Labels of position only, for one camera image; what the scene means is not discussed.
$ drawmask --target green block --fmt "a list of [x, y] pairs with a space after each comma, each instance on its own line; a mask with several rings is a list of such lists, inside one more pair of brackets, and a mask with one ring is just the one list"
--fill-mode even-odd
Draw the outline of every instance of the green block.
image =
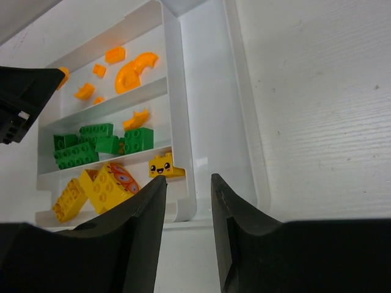
[[78, 136], [76, 134], [62, 134], [53, 135], [54, 149], [56, 151], [63, 150], [64, 148], [73, 147], [78, 144]]
[[95, 151], [97, 153], [120, 154], [120, 142], [121, 140], [118, 138], [118, 136], [99, 137], [97, 139]]
[[60, 170], [99, 161], [99, 156], [90, 142], [55, 151], [54, 158]]
[[99, 137], [112, 136], [112, 129], [113, 124], [111, 123], [83, 126], [79, 129], [79, 143], [90, 142], [96, 145]]
[[153, 130], [145, 127], [125, 132], [125, 154], [133, 154], [153, 148]]

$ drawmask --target yellow block with face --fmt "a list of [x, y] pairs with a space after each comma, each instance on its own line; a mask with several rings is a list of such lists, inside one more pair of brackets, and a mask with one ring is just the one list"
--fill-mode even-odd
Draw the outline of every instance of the yellow block with face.
[[166, 153], [164, 157], [155, 156], [149, 161], [149, 177], [164, 175], [167, 178], [185, 176], [186, 172], [182, 168], [174, 167], [172, 163], [172, 153]]

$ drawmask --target compartment of green blocks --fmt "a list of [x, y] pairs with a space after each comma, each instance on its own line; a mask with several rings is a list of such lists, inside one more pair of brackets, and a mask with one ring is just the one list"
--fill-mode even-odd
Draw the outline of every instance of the compartment of green blocks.
[[90, 142], [55, 151], [54, 158], [60, 170], [99, 161], [95, 147]]
[[99, 137], [95, 151], [106, 154], [124, 154], [125, 139], [118, 136]]
[[125, 132], [125, 154], [133, 154], [153, 148], [153, 130], [145, 127]]
[[59, 151], [64, 148], [73, 147], [78, 144], [78, 136], [76, 134], [62, 134], [53, 135], [54, 139], [54, 150]]
[[90, 142], [95, 146], [99, 137], [112, 136], [112, 129], [111, 123], [83, 126], [79, 129], [79, 143]]

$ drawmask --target orange toy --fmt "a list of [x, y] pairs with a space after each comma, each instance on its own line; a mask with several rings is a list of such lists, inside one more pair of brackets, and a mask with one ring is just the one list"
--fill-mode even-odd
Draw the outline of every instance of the orange toy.
[[133, 61], [131, 61], [130, 63], [125, 64], [118, 71], [114, 83], [115, 91], [118, 94], [125, 93], [141, 85], [140, 76], [135, 72], [133, 68]]
[[106, 73], [106, 67], [100, 64], [95, 64], [92, 73], [96, 74], [99, 78], [103, 78], [104, 74]]
[[104, 61], [108, 64], [114, 64], [125, 60], [125, 49], [123, 47], [116, 47], [106, 52]]
[[69, 69], [67, 67], [60, 67], [59, 69], [65, 73], [65, 77], [60, 82], [59, 86], [57, 87], [57, 90], [61, 89], [64, 83], [66, 83], [69, 79]]
[[138, 75], [141, 75], [145, 67], [149, 66], [154, 68], [155, 63], [158, 59], [159, 57], [156, 54], [153, 54], [152, 52], [142, 53], [133, 60], [133, 70]]
[[95, 99], [95, 101], [92, 103], [93, 105], [102, 103], [104, 101], [104, 98], [99, 96], [98, 98]]
[[79, 88], [79, 92], [75, 93], [74, 96], [77, 99], [87, 100], [92, 96], [95, 87], [92, 84], [86, 82], [84, 87]]
[[133, 118], [129, 119], [127, 121], [124, 121], [122, 123], [123, 130], [133, 130], [136, 128], [140, 128], [149, 118], [149, 112], [147, 109], [144, 109], [144, 111], [137, 113], [136, 111], [133, 111]]

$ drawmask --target green lego brick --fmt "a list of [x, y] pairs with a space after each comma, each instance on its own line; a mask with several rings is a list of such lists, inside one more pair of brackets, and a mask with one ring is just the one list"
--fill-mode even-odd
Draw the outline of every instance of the green lego brick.
[[99, 161], [99, 156], [90, 142], [55, 151], [54, 158], [60, 170]]
[[64, 148], [73, 147], [78, 144], [78, 136], [76, 134], [62, 134], [53, 135], [54, 149], [56, 151], [63, 150]]
[[120, 154], [120, 141], [117, 136], [99, 137], [95, 151], [97, 153]]
[[79, 129], [79, 143], [90, 142], [96, 145], [99, 137], [112, 136], [112, 129], [113, 124], [111, 123], [83, 126]]
[[133, 154], [153, 148], [153, 130], [145, 127], [125, 132], [125, 154]]

